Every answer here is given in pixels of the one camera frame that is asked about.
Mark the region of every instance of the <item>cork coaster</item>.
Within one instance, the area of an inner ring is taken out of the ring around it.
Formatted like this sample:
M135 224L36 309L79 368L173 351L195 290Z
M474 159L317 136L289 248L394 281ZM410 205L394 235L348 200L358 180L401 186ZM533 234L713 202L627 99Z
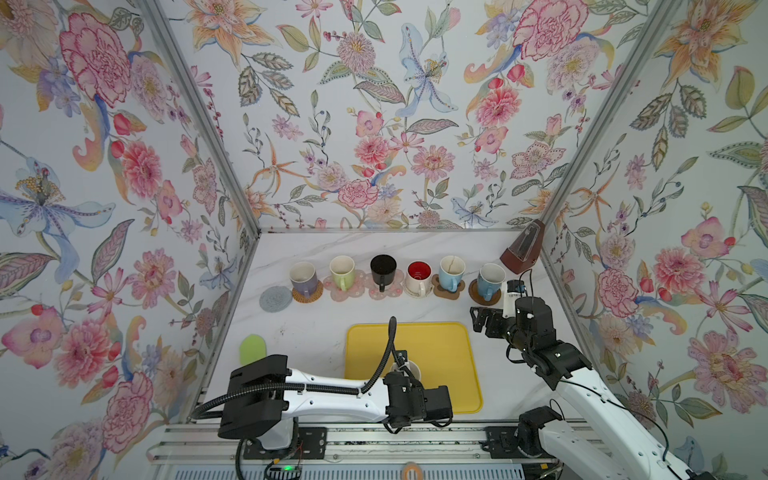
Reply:
M312 294L310 298L306 298L301 293L297 292L296 289L293 289L293 299L299 303L312 303L315 300L319 299L323 295L323 284L318 282L317 283L317 290L315 290L315 293Z
M447 298L448 300L456 300L458 299L458 295L464 291L464 280L458 283L458 286L456 287L456 291L452 292L450 290L446 290L443 287L440 286L440 276L439 275L433 275L432 276L432 285L435 287L433 290L435 292L436 296L439 296L440 298Z
M478 293L478 281L477 279L474 279L472 283L469 284L469 296L475 301L475 303L479 303L483 306L491 306L495 305L498 302L498 299L502 297L502 291L496 290L496 293L494 293L491 297L491 301L486 302L483 295Z

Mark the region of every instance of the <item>purple mug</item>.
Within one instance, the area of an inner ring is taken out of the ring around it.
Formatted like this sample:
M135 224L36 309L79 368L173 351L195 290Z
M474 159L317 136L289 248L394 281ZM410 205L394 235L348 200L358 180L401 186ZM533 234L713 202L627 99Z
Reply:
M310 298L317 290L317 272L310 262L298 262L293 265L288 274L293 288L306 298Z

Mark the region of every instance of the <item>green sponge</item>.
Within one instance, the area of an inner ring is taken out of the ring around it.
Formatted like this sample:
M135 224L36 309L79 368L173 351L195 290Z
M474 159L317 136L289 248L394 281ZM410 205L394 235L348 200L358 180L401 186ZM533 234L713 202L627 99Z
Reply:
M243 366L261 360L265 356L266 343L258 335L249 335L240 344L240 364Z

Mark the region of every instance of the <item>black mug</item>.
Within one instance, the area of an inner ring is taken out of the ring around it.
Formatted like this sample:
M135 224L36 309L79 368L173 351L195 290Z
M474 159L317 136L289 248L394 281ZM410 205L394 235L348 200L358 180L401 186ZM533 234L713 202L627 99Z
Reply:
M389 255L373 257L371 273L373 281L379 285L379 292L383 292L385 286L395 281L395 270L397 270L397 262Z

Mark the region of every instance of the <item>green mug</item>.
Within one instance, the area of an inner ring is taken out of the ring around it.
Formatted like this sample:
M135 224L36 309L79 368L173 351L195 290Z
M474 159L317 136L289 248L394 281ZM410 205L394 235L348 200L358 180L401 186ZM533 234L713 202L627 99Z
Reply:
M333 282L343 292L346 292L355 284L355 260L347 255L339 255L331 260L330 264Z

